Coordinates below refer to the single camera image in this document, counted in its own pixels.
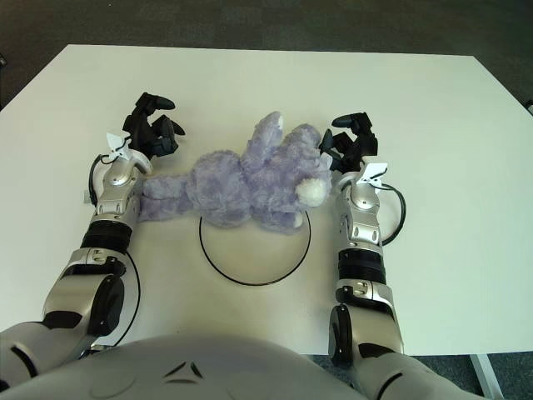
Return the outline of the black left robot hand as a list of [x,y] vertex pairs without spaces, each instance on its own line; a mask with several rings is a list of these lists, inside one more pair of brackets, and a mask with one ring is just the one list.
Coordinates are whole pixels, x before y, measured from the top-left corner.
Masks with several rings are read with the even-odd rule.
[[185,135],[183,128],[166,115],[161,115],[154,122],[149,122],[148,118],[155,111],[172,110],[175,107],[170,99],[144,92],[124,121],[122,130],[126,136],[107,135],[111,151],[124,153],[129,148],[148,159],[173,154],[178,149],[176,136]]

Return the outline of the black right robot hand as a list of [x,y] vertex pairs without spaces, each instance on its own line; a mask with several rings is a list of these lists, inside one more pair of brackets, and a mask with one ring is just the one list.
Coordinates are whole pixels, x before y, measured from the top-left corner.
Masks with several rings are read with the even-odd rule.
[[365,112],[356,112],[335,118],[331,125],[349,128],[356,138],[352,140],[346,132],[333,134],[327,129],[319,145],[320,152],[331,156],[333,172],[359,173],[363,158],[378,154],[378,140],[371,130],[370,118]]

